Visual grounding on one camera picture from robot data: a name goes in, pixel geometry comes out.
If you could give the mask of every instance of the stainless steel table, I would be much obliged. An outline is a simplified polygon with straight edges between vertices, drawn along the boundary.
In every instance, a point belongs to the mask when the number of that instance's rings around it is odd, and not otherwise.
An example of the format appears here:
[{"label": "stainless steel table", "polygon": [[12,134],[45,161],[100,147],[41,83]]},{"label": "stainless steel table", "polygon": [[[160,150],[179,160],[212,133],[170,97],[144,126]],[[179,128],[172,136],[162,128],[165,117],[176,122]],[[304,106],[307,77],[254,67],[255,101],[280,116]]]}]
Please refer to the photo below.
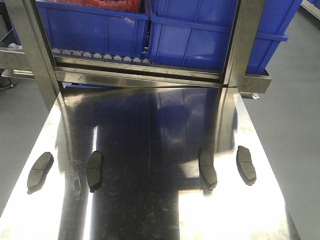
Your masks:
[{"label": "stainless steel table", "polygon": [[[250,149],[257,180],[237,169]],[[218,184],[199,176],[214,154]],[[104,156],[89,192],[87,162]],[[36,159],[54,163],[27,194]],[[298,240],[299,235],[237,88],[65,89],[0,218],[2,240]]]}]

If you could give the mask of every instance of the metal bracket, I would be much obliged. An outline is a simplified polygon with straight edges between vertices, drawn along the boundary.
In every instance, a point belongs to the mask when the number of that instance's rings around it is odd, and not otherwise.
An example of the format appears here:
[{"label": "metal bracket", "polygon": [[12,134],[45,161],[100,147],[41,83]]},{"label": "metal bracket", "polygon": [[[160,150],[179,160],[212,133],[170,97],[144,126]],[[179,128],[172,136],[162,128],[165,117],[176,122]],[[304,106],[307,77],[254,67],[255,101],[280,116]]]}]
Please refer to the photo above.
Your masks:
[{"label": "metal bracket", "polygon": [[5,69],[1,74],[1,77],[11,78],[11,79],[31,79],[34,80],[35,76],[32,71],[25,70],[11,70]]},{"label": "metal bracket", "polygon": [[268,89],[272,79],[265,72],[265,75],[246,74],[237,82],[240,92],[264,94]]},{"label": "metal bracket", "polygon": [[245,92],[241,91],[240,95],[243,99],[253,99],[253,100],[259,100],[260,97],[256,92]]},{"label": "metal bracket", "polygon": [[318,20],[320,20],[320,9],[314,6],[312,3],[307,0],[303,0],[301,6],[306,9],[309,13],[315,16]]},{"label": "metal bracket", "polygon": [[0,69],[31,71],[31,65],[24,50],[1,47]]}]

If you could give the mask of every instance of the vertical metal post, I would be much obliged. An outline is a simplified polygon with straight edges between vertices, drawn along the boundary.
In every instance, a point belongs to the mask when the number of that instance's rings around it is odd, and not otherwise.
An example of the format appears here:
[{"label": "vertical metal post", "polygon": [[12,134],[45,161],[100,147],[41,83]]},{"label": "vertical metal post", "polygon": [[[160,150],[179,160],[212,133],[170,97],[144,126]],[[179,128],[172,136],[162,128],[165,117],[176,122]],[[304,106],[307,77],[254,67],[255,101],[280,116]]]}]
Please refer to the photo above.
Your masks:
[{"label": "vertical metal post", "polygon": [[231,92],[232,89],[223,87],[217,106],[215,119],[215,139],[214,152],[220,153],[233,149],[231,139],[233,139],[233,127],[235,117],[235,100]]},{"label": "vertical metal post", "polygon": [[38,88],[48,110],[60,92],[55,60],[34,0],[6,0],[6,8],[23,45]]},{"label": "vertical metal post", "polygon": [[221,81],[241,91],[266,0],[238,0]]}]

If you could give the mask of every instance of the blue crate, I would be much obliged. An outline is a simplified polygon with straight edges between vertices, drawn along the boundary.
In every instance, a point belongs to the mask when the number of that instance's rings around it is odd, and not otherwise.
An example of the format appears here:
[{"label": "blue crate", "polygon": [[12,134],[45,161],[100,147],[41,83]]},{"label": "blue crate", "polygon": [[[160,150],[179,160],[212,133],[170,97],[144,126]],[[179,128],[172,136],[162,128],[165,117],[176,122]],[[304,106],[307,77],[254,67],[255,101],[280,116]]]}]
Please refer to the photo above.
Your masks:
[{"label": "blue crate", "polygon": [[148,0],[146,13],[42,0],[36,3],[52,48],[144,57],[151,9]]},{"label": "blue crate", "polygon": [[[159,17],[232,26],[237,0],[155,0]],[[302,0],[266,0],[259,32],[282,35]]]},{"label": "blue crate", "polygon": [[[231,28],[151,15],[151,62],[221,71],[226,61]],[[286,34],[258,33],[247,73],[262,74]]]}]

